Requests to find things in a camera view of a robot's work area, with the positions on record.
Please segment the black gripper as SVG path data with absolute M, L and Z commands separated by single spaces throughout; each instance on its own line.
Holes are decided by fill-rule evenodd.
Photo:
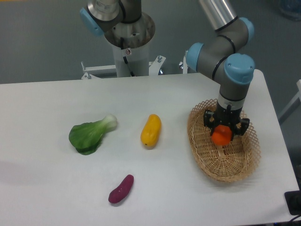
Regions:
M 244 135 L 250 124 L 249 118 L 240 118 L 241 111 L 242 108 L 232 110 L 231 105 L 227 105 L 227 107 L 224 108 L 217 103 L 215 112 L 209 109 L 204 111 L 204 126 L 210 129 L 210 136 L 213 135 L 217 126 L 227 126 L 232 132 L 231 140 L 233 140 L 234 136 L 236 135 Z

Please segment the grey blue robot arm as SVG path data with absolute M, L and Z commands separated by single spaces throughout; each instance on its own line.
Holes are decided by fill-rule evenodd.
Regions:
M 211 130 L 215 144 L 227 145 L 234 136 L 243 135 L 250 123 L 240 113 L 255 64 L 239 50 L 252 39 L 254 26 L 238 17 L 227 0 L 202 0 L 200 5 L 216 37 L 208 45 L 193 44 L 186 53 L 186 64 L 219 83 L 216 109 L 204 112 L 204 126 Z M 142 12 L 139 0 L 90 0 L 79 13 L 86 28 L 95 36 L 104 36 L 112 46 L 119 77 L 149 75 L 147 46 L 155 24 Z

